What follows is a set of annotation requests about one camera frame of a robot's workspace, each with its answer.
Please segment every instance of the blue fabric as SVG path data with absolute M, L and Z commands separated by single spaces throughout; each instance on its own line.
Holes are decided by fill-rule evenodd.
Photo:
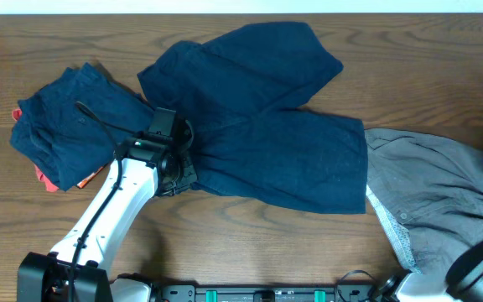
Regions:
M 101 127 L 75 108 L 86 104 L 100 119 L 133 131 L 148 128 L 153 110 L 138 96 L 108 81 L 89 64 L 66 69 L 55 82 L 27 100 L 10 143 L 30 158 L 48 179 L 68 190 L 113 158 Z M 120 143 L 128 133 L 110 129 Z
M 360 120 L 296 109 L 342 71 L 305 23 L 247 25 L 179 42 L 138 78 L 195 128 L 194 189 L 317 213 L 364 213 Z

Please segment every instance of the tabletop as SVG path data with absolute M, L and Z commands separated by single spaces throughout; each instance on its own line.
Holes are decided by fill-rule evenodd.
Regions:
M 18 99 L 66 67 L 102 65 L 142 92 L 136 74 L 180 40 L 205 42 L 247 23 L 307 22 L 344 71 L 307 107 L 483 148 L 483 14 L 0 16 L 0 301 L 18 265 L 47 253 L 102 185 L 48 193 L 8 143 Z M 187 191 L 139 213 L 112 270 L 199 284 L 330 284 L 353 269 L 399 269 L 372 208 L 317 215 L 259 200 Z

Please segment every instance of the garment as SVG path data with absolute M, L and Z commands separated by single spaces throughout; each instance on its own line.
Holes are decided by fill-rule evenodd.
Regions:
M 148 128 L 153 110 L 111 83 L 89 64 L 67 69 L 52 84 L 18 102 L 23 114 L 13 127 L 10 143 L 62 190 L 68 190 L 113 157 L 107 135 L 75 108 L 87 105 L 100 119 L 132 131 Z M 128 133 L 110 129 L 120 143 Z
M 138 78 L 153 106 L 193 124 L 194 189 L 364 213 L 362 122 L 296 109 L 342 68 L 306 23 L 258 23 L 204 44 L 178 42 Z
M 22 109 L 18 108 L 18 109 L 14 109 L 13 110 L 13 119 L 15 122 L 18 121 L 18 119 L 20 119 L 20 117 L 22 116 Z M 44 173 L 42 173 L 42 171 L 40 171 L 39 167 L 36 166 L 36 164 L 34 164 L 34 173 L 37 175 L 37 179 L 40 181 L 40 182 L 43 182 L 44 185 L 46 186 L 46 190 L 48 192 L 56 192 L 59 188 L 57 188 L 56 185 L 52 184 L 51 181 L 49 181 L 49 179 L 46 177 L 46 175 L 44 175 Z
M 367 197 L 392 214 L 387 219 L 377 210 L 400 263 L 411 265 L 409 254 L 413 268 L 445 274 L 483 239 L 483 151 L 391 129 L 366 130 L 366 143 Z

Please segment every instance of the gray cloth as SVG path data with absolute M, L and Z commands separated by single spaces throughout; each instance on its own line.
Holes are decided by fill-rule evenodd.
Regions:
M 365 137 L 367 196 L 392 215 L 389 221 L 377 210 L 400 263 L 407 266 L 411 253 L 422 273 L 446 273 L 483 239 L 483 151 L 391 129 L 366 130 Z M 405 237 L 399 227 L 407 229 Z

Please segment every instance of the wire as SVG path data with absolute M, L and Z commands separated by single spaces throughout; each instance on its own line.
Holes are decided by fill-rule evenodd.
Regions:
M 372 277 L 368 272 L 366 272 L 366 271 L 364 271 L 362 269 L 356 269 L 356 270 L 352 270 L 352 271 L 348 272 L 347 274 L 345 274 L 342 278 L 340 278 L 336 282 L 336 292 L 339 294 L 340 298 L 344 302 L 349 302 L 349 301 L 346 300 L 346 299 L 344 299 L 344 296 L 342 296 L 342 291 L 339 289 L 339 283 L 342 282 L 342 281 L 344 281 L 346 278 L 350 277 L 351 275 L 356 274 L 356 273 L 363 273 L 366 276 L 370 277 L 370 279 L 372 279 L 372 281 L 374 281 L 375 283 L 377 282 L 376 279 L 374 279 L 374 277 Z M 371 298 L 368 297 L 368 298 L 366 298 L 364 300 L 361 300 L 360 302 L 365 302 L 365 301 L 371 301 Z
M 103 122 L 100 118 L 98 118 L 94 114 L 94 112 L 92 112 L 92 110 L 89 109 L 89 107 L 87 107 L 82 102 L 76 102 L 75 106 L 83 114 L 87 115 L 88 117 L 90 117 L 93 120 L 95 120 L 96 122 L 98 122 L 100 124 L 102 130 L 109 137 L 109 140 L 113 144 L 115 160 L 117 161 L 118 171 L 117 171 L 117 180 L 115 181 L 115 184 L 113 185 L 111 191 L 109 192 L 109 195 L 101 203 L 100 207 L 98 208 L 98 211 L 96 211 L 94 216 L 91 218 L 91 220 L 87 224 L 85 230 L 83 230 L 81 237 L 79 237 L 77 239 L 77 245 L 75 247 L 74 256 L 72 257 L 72 263 L 70 264 L 70 271 L 69 271 L 69 278 L 68 278 L 68 283 L 69 283 L 68 300 L 69 300 L 69 302 L 74 301 L 74 273 L 75 273 L 75 267 L 77 266 L 78 258 L 80 257 L 81 249 L 85 246 L 85 241 L 89 237 L 89 232 L 91 231 L 92 227 L 94 226 L 96 220 L 98 220 L 98 217 L 104 211 L 104 209 L 106 208 L 109 201 L 112 199 L 112 197 L 115 195 L 115 193 L 117 193 L 117 190 L 118 190 L 118 188 L 121 184 L 121 180 L 122 180 L 122 159 L 121 159 L 121 155 L 117 152 L 117 149 L 118 149 L 117 141 L 115 140 L 115 138 L 112 136 L 112 134 L 109 132 L 109 130 L 106 127 L 106 125 L 108 125 L 108 124 Z

